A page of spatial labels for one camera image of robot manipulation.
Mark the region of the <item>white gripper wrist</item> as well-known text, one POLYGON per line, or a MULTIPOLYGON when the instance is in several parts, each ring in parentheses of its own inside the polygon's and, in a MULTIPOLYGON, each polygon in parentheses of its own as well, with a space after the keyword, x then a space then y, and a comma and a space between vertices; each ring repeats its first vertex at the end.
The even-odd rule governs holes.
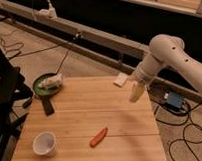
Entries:
POLYGON ((149 84, 151 79, 149 75, 141 69, 135 69, 130 75, 130 79, 137 81, 137 83, 133 85, 132 92, 129 97, 129 101, 135 103, 144 94, 145 84, 149 84))

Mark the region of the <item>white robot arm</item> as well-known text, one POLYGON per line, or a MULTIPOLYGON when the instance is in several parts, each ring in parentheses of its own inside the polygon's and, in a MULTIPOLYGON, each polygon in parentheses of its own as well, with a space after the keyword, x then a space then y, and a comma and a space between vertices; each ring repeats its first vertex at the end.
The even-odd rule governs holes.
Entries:
POLYGON ((130 102, 135 103, 145 87, 166 66, 174 68, 202 96, 202 63, 184 52, 181 38, 163 34, 154 36, 149 42, 149 51, 130 75, 134 82, 130 102))

